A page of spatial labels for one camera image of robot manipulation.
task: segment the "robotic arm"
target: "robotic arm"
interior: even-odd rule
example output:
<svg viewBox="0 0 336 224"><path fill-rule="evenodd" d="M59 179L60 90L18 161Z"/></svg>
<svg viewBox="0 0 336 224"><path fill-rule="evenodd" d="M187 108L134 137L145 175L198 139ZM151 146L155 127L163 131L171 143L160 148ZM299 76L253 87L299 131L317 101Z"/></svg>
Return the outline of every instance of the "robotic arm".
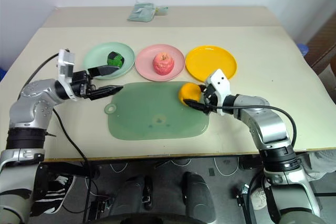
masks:
<svg viewBox="0 0 336 224"><path fill-rule="evenodd" d="M58 80L29 83L10 110L6 150L0 156L0 223L28 223L34 200L43 197L46 171L40 164L47 127L54 106L67 99L95 100L116 94L122 86L95 89L94 76L111 74L114 66L101 66L73 73L74 55L66 50L58 54Z"/></svg>
<svg viewBox="0 0 336 224"><path fill-rule="evenodd" d="M286 126L261 97L231 95L230 85L218 69L200 86L204 103L194 100L184 102L206 114L233 114L245 123L264 164L264 174L269 183L265 188L267 207L274 223L324 223L314 193L302 166L299 165Z"/></svg>

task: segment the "gray floor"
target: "gray floor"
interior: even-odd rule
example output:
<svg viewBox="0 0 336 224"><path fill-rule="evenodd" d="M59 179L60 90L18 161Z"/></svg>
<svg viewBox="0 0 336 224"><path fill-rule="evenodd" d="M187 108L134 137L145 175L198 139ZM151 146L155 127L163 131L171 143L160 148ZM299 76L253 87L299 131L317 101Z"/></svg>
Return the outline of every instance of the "gray floor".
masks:
<svg viewBox="0 0 336 224"><path fill-rule="evenodd" d="M237 158L220 157L217 158L217 164L222 173L230 173L235 169ZM136 174L148 174L153 178L154 183L154 208L153 212L169 212L175 214L184 214L185 207L182 202L180 182L185 171L196 172L200 174L207 184L213 196L217 223L220 224L245 224L243 211L237 206L234 198L236 188L241 188L244 183L249 183L256 170L238 170L232 176L221 176L214 165L213 158L195 158L185 167L179 167L172 163L167 163L158 169L154 169L158 161L132 162L129 163L125 171L116 174L109 165L101 165L100 177L95 180L99 187L99 194L115 195L123 182ZM123 164L114 164L117 170L123 167ZM209 168L215 170L215 176L209 175ZM319 193L328 193L336 191L336 173L327 174L321 180L313 182L316 191ZM84 208L86 196L86 186L83 178L78 178L75 186L66 198L64 205L72 211L81 211ZM336 197L320 198L322 205L322 218L327 224L334 223L336 212ZM267 209L255 211L258 224L270 224ZM70 214L63 208L53 215L43 214L30 219L29 223L81 223L82 214Z"/></svg>

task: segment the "white robot part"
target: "white robot part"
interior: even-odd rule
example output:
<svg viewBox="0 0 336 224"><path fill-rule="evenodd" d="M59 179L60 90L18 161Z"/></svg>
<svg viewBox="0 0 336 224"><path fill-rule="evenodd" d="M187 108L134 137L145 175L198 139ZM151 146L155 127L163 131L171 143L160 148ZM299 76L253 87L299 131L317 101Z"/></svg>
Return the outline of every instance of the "white robot part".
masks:
<svg viewBox="0 0 336 224"><path fill-rule="evenodd" d="M210 84L216 90L217 106L223 106L224 99L231 94L231 91L230 82L221 69L217 69L206 79L205 85L208 87ZM217 114L224 115L225 113L222 109L217 109Z"/></svg>
<svg viewBox="0 0 336 224"><path fill-rule="evenodd" d="M72 88L72 74L74 72L75 65L75 54L67 52L61 49L58 53L58 81L65 89L68 97L73 101L77 101L78 98L75 96Z"/></svg>

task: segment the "sneaker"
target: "sneaker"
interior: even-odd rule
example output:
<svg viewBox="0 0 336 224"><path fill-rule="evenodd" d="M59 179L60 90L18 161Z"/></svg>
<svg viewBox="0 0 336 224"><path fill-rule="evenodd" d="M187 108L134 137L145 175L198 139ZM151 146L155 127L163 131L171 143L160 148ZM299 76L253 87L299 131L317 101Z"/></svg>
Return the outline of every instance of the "sneaker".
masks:
<svg viewBox="0 0 336 224"><path fill-rule="evenodd" d="M59 175L54 181L49 182L46 196L34 202L30 216L57 213L75 181L75 176Z"/></svg>
<svg viewBox="0 0 336 224"><path fill-rule="evenodd" d="M251 193L251 201L254 210L261 210L267 206L266 195L261 187Z"/></svg>

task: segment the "green cutting board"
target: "green cutting board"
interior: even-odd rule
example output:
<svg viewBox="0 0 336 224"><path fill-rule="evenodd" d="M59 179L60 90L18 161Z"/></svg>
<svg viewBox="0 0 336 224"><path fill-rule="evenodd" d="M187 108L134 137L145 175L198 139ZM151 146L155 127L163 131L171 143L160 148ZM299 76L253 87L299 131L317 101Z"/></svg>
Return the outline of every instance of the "green cutting board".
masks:
<svg viewBox="0 0 336 224"><path fill-rule="evenodd" d="M198 136L209 117L183 105L178 92L185 82L129 83L105 107L112 136L150 140Z"/></svg>

